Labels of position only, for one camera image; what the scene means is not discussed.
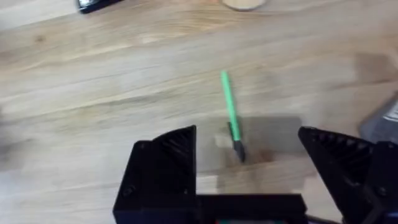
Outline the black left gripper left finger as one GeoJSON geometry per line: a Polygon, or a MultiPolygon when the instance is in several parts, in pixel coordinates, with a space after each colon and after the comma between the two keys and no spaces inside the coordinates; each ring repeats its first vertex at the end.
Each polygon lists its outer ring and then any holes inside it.
{"type": "Polygon", "coordinates": [[[117,224],[195,222],[196,130],[134,143],[113,207],[117,224]]]}

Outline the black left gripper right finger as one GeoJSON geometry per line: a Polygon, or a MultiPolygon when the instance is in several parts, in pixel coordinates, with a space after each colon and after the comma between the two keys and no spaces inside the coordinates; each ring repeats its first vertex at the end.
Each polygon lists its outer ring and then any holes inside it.
{"type": "Polygon", "coordinates": [[[397,144],[307,126],[298,137],[343,223],[397,224],[397,144]]]}

